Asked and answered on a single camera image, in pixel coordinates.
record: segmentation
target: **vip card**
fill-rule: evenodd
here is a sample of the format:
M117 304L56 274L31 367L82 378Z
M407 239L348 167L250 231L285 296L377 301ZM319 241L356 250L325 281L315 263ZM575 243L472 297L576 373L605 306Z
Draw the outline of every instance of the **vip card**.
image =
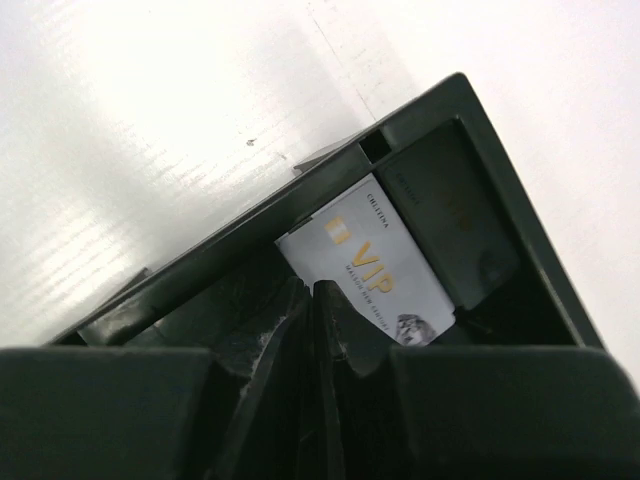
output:
M427 345L454 323L453 304L373 175L276 243L307 285L334 280L403 345Z

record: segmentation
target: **white card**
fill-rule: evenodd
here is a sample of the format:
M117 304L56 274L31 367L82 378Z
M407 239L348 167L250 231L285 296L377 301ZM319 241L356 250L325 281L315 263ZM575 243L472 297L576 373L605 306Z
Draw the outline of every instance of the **white card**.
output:
M373 174L276 244L307 285L335 280L360 314L403 345L427 345L455 321L451 300Z

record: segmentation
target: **white table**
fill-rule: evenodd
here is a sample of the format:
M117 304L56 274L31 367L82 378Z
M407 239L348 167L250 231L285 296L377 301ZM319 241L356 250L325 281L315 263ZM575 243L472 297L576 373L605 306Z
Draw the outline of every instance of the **white table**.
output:
M640 381L640 2L229 3L0 5L0 345L46 341L463 71Z

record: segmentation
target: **gold logo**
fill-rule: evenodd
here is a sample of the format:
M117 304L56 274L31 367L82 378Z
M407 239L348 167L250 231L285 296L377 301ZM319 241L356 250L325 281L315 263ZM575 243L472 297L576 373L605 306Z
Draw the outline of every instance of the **gold logo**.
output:
M336 217L324 226L331 240L336 245L340 245L342 242L351 237L351 232L347 229L347 226L342 221L342 217Z

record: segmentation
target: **square hole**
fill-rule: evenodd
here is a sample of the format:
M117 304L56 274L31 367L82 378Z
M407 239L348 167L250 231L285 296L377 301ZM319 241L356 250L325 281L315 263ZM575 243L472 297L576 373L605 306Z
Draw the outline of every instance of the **square hole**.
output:
M363 138L360 147L371 163L376 163L391 153L391 147L380 130Z

